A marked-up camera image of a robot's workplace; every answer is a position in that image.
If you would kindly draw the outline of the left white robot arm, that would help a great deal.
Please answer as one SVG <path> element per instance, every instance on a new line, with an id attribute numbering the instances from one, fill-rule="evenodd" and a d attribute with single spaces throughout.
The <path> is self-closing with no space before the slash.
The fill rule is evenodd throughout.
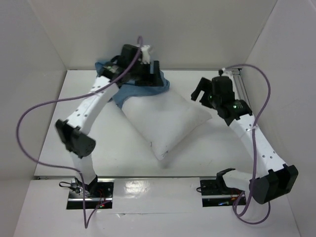
<path id="1" fill-rule="evenodd" d="M 79 176 L 75 179 L 79 190 L 86 197 L 97 193 L 98 177 L 92 164 L 92 152 L 96 141 L 89 137 L 89 132 L 104 106 L 118 93 L 121 87 L 131 85 L 136 89 L 163 88 L 166 85 L 161 77 L 159 61 L 134 65 L 118 64 L 118 57 L 103 65 L 97 65 L 98 76 L 75 112 L 66 120 L 57 120 L 55 127 L 73 159 Z"/>

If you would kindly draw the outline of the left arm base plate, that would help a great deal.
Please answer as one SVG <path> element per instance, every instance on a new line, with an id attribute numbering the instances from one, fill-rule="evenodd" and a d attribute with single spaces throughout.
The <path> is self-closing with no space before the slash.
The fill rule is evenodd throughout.
<path id="1" fill-rule="evenodd" d="M 67 210 L 82 210 L 83 190 L 72 180 L 71 182 L 61 181 L 59 187 L 69 190 L 67 200 Z M 94 209 L 99 205 L 99 209 L 112 209 L 113 206 L 114 180 L 99 179 L 96 188 L 91 193 L 85 193 L 86 209 Z"/>

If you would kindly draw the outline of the aluminium rail frame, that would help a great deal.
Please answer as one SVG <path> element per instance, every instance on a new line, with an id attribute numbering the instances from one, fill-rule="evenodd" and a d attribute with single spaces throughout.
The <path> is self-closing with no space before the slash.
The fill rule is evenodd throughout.
<path id="1" fill-rule="evenodd" d="M 250 106 L 250 102 L 241 76 L 241 68 L 232 68 L 231 72 L 239 99 L 244 100 L 248 104 L 248 106 Z"/>

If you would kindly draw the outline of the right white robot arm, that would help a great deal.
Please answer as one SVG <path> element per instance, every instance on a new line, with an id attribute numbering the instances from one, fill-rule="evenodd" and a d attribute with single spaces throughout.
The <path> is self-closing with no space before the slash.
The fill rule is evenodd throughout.
<path id="1" fill-rule="evenodd" d="M 227 76 L 209 80 L 201 78 L 191 94 L 195 101 L 217 111 L 227 126 L 242 141 L 254 161 L 254 173 L 227 168 L 216 175 L 215 187 L 222 194 L 231 189 L 249 191 L 254 200 L 265 204 L 289 193 L 298 176 L 298 169 L 275 152 L 255 121 L 252 110 L 244 100 L 235 98 L 233 82 Z"/>

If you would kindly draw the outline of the blue pillowcase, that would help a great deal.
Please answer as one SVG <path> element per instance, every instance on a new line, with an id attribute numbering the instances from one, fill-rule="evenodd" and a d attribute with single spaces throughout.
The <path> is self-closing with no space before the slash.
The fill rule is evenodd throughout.
<path id="1" fill-rule="evenodd" d="M 128 82 L 117 91 L 115 84 L 109 84 L 108 88 L 94 93 L 95 97 L 98 98 L 97 104 L 103 104 L 104 106 L 114 98 L 116 105 L 122 108 L 124 101 L 130 97 L 154 96 L 168 91 L 170 82 L 164 78 L 161 71 L 158 74 L 161 75 L 163 86 L 137 86 L 134 82 Z"/>

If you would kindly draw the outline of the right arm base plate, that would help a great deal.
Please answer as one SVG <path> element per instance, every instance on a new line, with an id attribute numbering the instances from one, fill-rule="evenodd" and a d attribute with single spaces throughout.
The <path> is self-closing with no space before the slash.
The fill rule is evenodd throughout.
<path id="1" fill-rule="evenodd" d="M 232 206 L 242 192 L 234 188 L 220 188 L 215 179 L 200 179 L 196 191 L 201 194 L 203 207 Z"/>

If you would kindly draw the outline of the white pillow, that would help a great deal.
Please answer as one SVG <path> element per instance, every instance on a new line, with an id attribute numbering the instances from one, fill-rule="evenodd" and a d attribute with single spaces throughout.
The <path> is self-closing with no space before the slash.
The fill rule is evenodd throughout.
<path id="1" fill-rule="evenodd" d="M 209 112 L 194 106 L 173 90 L 125 100 L 122 111 L 163 160 L 196 127 L 212 119 Z"/>

